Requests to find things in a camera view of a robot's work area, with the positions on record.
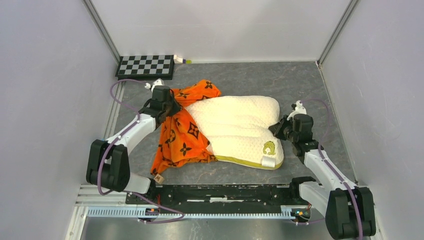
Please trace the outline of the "white quilted pillow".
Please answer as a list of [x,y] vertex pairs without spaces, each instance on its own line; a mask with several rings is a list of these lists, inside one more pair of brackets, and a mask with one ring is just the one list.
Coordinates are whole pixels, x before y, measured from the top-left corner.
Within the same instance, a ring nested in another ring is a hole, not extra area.
[[280,105],[269,96],[221,96],[186,107],[218,161],[276,170],[285,154],[269,130],[280,117]]

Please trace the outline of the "orange patterned pillowcase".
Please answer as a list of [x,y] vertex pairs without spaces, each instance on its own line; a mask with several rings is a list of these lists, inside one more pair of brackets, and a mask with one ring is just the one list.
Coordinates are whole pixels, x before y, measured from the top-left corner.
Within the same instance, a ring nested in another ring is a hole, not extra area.
[[180,168],[188,163],[217,161],[208,150],[210,141],[200,132],[187,107],[219,97],[221,91],[210,80],[203,79],[186,88],[173,88],[172,92],[182,109],[175,115],[168,116],[161,125],[158,148],[150,169],[153,176],[168,168]]

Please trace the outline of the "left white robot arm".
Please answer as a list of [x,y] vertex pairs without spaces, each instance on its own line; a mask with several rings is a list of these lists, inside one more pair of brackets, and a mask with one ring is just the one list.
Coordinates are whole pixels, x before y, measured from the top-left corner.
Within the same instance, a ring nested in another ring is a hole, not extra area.
[[136,112],[135,118],[106,140],[96,139],[89,151],[86,181],[96,185],[101,195],[111,192],[138,193],[145,204],[153,203],[157,190],[153,179],[132,173],[129,155],[150,133],[182,110],[174,92],[164,85],[153,88],[151,98]]

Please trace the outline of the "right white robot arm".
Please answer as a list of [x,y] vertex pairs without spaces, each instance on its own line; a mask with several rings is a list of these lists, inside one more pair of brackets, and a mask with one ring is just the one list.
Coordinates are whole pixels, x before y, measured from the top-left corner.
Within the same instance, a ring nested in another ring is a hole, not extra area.
[[315,207],[334,240],[374,236],[377,225],[371,190],[358,186],[335,166],[313,138],[313,125],[311,116],[297,113],[285,115],[269,127],[276,138],[291,143],[293,154],[315,175],[293,179],[289,199],[295,204],[307,201]]

